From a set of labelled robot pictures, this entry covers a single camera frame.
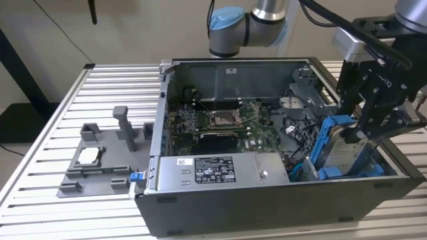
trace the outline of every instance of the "blue tab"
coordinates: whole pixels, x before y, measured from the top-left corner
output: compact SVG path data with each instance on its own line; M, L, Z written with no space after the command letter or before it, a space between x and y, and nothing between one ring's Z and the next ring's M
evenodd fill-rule
M131 182L136 182L139 180L139 178L140 178L140 174L138 172L132 172L131 177L130 177Z

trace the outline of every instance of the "white wall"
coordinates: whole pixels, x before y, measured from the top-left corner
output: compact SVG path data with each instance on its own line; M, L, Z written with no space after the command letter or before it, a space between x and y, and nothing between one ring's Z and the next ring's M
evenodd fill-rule
M206 17L210 0L98 0L98 25L92 25L87 0L38 0L72 41L98 64L158 63L161 59L206 58ZM217 8L254 0L217 0ZM319 0L347 19L393 12L394 0ZM314 26L298 10L290 56L339 59L330 46L334 30ZM88 60L32 0L0 1L3 29L27 68L51 101L64 97ZM241 57L274 57L277 49L247 47ZM8 81L0 68L0 81ZM23 101L16 87L0 88L0 108Z

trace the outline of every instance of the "open computer chassis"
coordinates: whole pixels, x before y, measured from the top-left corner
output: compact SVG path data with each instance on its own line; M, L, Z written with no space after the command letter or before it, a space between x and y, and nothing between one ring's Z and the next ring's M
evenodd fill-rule
M317 58L175 59L161 68L149 182L135 188L154 236L358 221L423 182L389 139L363 150L381 175L319 178L309 155L339 96Z

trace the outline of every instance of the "robotic arm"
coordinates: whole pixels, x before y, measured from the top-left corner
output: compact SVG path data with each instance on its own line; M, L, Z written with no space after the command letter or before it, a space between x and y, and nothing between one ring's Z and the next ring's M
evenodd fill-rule
M413 107L418 92L427 85L427 1L398 0L395 14L354 22L315 0L299 3L315 25L338 27L333 45L345 58L337 86L339 108L335 116L323 121L310 160L321 171L330 166L337 168L345 160L339 176L354 176L366 166L361 155L369 143L377 146L382 139L427 125L426 117ZM331 23L318 22L307 8ZM233 57L241 47L269 47L281 39L285 3L259 0L250 13L242 8L222 8L210 19L210 52L221 58ZM363 102L355 121L351 115Z
M387 46L385 52L345 28L339 28L334 36L333 44L345 57L337 115L351 115L365 100L357 127L345 136L347 143L361 140L359 131L370 140L381 140L427 124L411 104L427 84L423 69L427 66L427 1L399 0L395 10L394 15L358 18L353 22L359 31L382 41Z

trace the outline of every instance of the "blue drive bracket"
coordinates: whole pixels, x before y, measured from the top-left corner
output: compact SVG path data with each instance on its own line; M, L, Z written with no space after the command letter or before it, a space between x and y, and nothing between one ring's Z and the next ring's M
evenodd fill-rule
M341 169L337 166L323 167L318 171L319 179L327 180L343 176Z
M349 125L355 122L357 121L349 115L329 116L323 120L319 136L317 138L315 145L310 154L310 160L314 165L317 165L322 150L330 142L330 131L333 127L338 125Z
M385 176L385 170L378 163L370 164L358 174L358 177L361 178L382 177L382 176Z

